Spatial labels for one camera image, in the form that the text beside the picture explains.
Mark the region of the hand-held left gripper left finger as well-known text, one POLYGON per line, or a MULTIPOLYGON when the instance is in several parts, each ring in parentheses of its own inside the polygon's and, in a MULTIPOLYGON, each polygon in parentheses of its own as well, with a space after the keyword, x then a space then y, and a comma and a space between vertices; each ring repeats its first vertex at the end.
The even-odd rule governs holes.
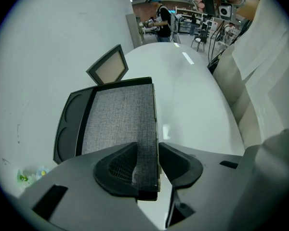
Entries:
POLYGON ((68 159, 20 196, 40 230, 153 230, 132 186, 135 142, 68 159))

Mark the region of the grey fabric box lid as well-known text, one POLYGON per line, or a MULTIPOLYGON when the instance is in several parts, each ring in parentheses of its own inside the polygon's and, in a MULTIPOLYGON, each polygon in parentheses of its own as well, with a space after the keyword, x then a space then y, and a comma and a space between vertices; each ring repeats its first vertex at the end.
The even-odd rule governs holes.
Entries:
POLYGON ((53 149, 60 164, 76 156, 135 142, 132 186, 138 199, 158 196, 155 120, 150 77, 128 79, 72 92, 62 111, 53 149))

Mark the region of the black picture frame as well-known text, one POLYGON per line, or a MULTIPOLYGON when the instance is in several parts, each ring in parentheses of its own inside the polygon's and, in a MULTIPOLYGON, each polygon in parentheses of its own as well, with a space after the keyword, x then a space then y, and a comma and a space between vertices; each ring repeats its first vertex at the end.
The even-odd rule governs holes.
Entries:
POLYGON ((99 58, 86 73, 97 85, 103 85, 121 81, 128 69, 122 47, 118 44, 99 58))

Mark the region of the person's right forearm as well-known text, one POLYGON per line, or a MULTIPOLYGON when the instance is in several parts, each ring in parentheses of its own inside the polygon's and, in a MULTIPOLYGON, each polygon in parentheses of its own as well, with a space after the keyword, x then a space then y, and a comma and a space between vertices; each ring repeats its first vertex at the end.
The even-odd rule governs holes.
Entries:
POLYGON ((243 6, 237 8, 236 10, 237 15, 250 21, 253 21, 259 2, 260 2, 259 0, 246 0, 243 6))

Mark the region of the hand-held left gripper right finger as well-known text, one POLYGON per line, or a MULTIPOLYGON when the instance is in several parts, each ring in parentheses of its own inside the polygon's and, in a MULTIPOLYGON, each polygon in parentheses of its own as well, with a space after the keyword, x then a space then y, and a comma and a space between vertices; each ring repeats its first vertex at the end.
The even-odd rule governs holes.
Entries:
POLYGON ((158 150, 159 164, 172 186, 166 228, 202 210, 241 161, 239 155, 206 152, 173 143, 161 142, 158 150))

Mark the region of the person in white coat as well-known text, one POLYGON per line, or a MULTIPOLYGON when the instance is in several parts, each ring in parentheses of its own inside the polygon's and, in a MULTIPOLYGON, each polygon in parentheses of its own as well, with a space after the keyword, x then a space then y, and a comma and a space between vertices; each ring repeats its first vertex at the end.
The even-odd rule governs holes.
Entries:
POLYGON ((259 1, 213 72, 245 148, 289 129, 289 17, 277 0, 259 1))

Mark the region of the potted artificial flowers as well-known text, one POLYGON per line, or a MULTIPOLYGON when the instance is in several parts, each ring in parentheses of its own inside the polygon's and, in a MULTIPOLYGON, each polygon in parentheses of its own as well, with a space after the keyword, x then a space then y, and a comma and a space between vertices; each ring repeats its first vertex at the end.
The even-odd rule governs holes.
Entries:
POLYGON ((20 189, 24 191, 26 188, 33 185, 36 181, 46 176, 50 170, 45 166, 26 167, 17 172, 16 182, 20 189))

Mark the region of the black chair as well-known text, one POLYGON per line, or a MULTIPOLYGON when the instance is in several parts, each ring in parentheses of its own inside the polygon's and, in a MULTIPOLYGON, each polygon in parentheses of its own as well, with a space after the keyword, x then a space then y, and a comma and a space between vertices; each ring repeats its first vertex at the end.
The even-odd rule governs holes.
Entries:
POLYGON ((208 39, 208 30, 200 30, 197 35, 194 36, 193 41, 191 43, 191 48, 193 47, 193 44, 197 44, 197 51, 199 50, 200 45, 203 46, 203 49, 205 49, 205 44, 207 43, 208 39))

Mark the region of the grey cabinet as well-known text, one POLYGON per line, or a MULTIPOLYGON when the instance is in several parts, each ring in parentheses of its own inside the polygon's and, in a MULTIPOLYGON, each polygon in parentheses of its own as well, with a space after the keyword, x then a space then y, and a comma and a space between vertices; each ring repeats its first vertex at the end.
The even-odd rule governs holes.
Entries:
POLYGON ((143 30, 139 26, 139 21, 137 21, 137 19, 139 19, 139 17, 134 13, 126 15, 126 21, 134 48, 138 48, 144 44, 143 30))

